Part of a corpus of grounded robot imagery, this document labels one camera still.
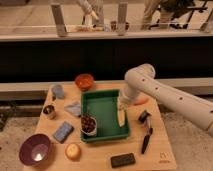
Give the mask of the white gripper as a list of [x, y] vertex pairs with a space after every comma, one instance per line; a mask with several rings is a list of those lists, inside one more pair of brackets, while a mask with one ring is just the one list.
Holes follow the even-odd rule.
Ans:
[[126, 110], [136, 101], [137, 97], [138, 94], [127, 94], [124, 90], [121, 90], [118, 96], [118, 109]]

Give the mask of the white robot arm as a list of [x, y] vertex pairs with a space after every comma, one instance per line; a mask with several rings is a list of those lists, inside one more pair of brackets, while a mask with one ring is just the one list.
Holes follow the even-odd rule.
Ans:
[[182, 114], [188, 121], [213, 137], [213, 102], [196, 97], [155, 80], [151, 64], [129, 69], [124, 76], [125, 84], [120, 91], [124, 104], [133, 104], [141, 92], [157, 99], [167, 108]]

